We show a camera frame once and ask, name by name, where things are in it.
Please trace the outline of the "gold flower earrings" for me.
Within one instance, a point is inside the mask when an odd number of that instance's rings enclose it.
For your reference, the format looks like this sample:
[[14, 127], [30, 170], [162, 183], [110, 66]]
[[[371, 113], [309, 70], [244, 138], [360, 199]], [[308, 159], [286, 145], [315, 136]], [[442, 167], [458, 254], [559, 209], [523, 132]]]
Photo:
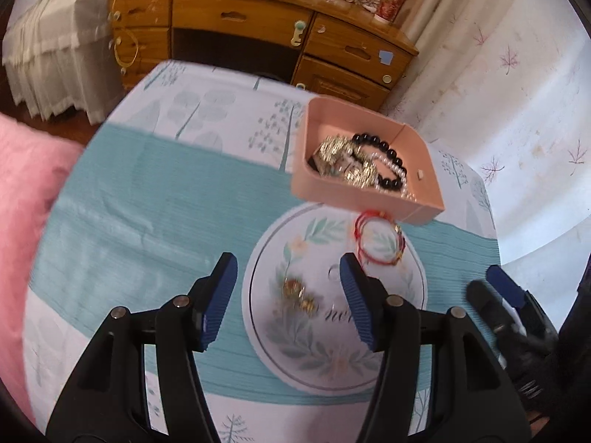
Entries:
[[304, 312], [308, 316], [318, 312], [318, 302], [315, 294], [308, 291], [300, 279], [288, 278], [281, 287], [283, 302], [287, 307]]

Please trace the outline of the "tree print tablecloth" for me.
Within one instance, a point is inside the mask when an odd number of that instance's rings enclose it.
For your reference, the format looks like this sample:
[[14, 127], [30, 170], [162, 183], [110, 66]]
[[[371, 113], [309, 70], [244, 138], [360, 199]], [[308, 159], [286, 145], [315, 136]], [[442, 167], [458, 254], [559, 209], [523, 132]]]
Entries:
[[[224, 442], [352, 442], [381, 358], [339, 281], [356, 215], [290, 191], [307, 92], [164, 62], [109, 115], [54, 204], [24, 317], [36, 425], [110, 309], [154, 309], [238, 260], [217, 339], [195, 362]], [[287, 307], [300, 279], [318, 312]]]

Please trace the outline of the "pink paper tray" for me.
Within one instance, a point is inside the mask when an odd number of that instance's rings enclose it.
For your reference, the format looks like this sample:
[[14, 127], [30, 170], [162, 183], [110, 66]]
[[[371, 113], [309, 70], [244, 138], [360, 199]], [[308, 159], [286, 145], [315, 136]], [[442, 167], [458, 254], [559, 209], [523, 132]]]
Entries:
[[410, 126], [327, 96], [308, 102], [291, 192], [307, 201], [381, 210], [424, 224], [445, 209], [425, 141]]

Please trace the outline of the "white floral curtain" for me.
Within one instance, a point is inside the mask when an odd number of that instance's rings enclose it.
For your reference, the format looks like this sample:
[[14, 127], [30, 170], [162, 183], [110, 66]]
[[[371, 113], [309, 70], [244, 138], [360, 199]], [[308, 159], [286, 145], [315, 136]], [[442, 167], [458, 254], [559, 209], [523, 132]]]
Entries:
[[407, 0], [384, 112], [484, 180], [511, 262], [590, 215], [590, 38], [568, 0]]

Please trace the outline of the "pink quilt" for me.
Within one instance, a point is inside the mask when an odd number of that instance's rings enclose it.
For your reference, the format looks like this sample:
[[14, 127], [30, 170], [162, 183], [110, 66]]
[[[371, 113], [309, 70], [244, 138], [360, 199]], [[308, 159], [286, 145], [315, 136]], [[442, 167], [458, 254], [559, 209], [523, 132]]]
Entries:
[[1, 380], [33, 420], [23, 356], [27, 288], [53, 203], [84, 147], [5, 114], [0, 128]]

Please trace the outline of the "red patterned cup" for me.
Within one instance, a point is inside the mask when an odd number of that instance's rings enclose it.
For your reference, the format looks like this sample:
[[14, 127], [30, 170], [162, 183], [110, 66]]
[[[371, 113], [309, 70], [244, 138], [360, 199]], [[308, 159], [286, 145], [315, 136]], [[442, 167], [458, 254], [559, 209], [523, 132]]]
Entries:
[[380, 24], [391, 24], [406, 0], [380, 0], [374, 20]]

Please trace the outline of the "white lace cover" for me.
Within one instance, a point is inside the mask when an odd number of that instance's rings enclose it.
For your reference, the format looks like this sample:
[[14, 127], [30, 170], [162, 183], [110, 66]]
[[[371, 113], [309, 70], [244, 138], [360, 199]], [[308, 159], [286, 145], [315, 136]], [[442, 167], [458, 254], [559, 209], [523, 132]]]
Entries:
[[109, 0], [15, 0], [2, 65], [15, 104], [48, 119], [70, 107], [104, 121], [123, 95]]

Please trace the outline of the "wooden desk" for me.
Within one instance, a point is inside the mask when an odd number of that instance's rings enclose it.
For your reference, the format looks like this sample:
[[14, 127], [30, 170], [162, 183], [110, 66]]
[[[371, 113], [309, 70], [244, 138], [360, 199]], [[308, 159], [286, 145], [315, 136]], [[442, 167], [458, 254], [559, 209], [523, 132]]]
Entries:
[[344, 0], [109, 0], [125, 89], [165, 60], [221, 67], [380, 109], [418, 50]]

